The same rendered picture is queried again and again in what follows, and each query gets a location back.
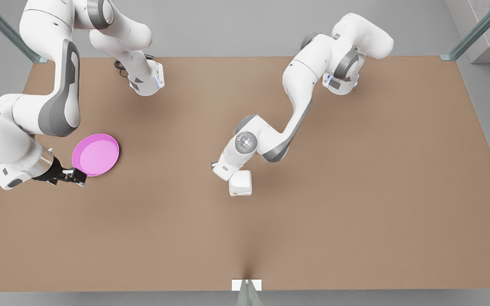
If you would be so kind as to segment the pink round plate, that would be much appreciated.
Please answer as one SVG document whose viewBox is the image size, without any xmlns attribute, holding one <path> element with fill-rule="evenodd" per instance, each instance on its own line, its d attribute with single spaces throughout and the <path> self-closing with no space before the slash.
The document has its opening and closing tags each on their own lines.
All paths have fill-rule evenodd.
<svg viewBox="0 0 490 306">
<path fill-rule="evenodd" d="M 100 176 L 114 167 L 120 155 L 117 140 L 109 134 L 92 134 L 80 141 L 72 153 L 74 168 L 89 177 Z"/>
</svg>

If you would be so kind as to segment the small white box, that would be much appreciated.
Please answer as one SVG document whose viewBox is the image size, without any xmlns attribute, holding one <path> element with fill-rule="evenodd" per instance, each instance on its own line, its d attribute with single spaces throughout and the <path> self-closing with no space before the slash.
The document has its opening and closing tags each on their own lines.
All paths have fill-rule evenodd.
<svg viewBox="0 0 490 306">
<path fill-rule="evenodd" d="M 250 170 L 238 170 L 228 182 L 230 196 L 250 196 L 252 194 L 252 175 Z"/>
</svg>

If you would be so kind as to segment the silver frame post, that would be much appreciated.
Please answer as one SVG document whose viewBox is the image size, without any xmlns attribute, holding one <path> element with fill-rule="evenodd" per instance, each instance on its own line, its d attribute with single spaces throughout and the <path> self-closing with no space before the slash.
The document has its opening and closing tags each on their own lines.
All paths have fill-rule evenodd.
<svg viewBox="0 0 490 306">
<path fill-rule="evenodd" d="M 262 290 L 261 279 L 233 279 L 231 290 L 239 291 L 236 306 L 263 306 L 257 293 Z"/>
<path fill-rule="evenodd" d="M 442 54 L 441 59 L 443 61 L 455 61 L 463 55 L 466 55 L 468 48 L 476 41 L 482 34 L 490 28 L 490 11 L 471 29 L 471 31 L 456 44 L 447 54 Z"/>
<path fill-rule="evenodd" d="M 8 39 L 15 47 L 17 47 L 31 62 L 47 63 L 47 58 L 44 58 L 30 49 L 19 33 L 0 15 L 0 33 Z"/>
</svg>

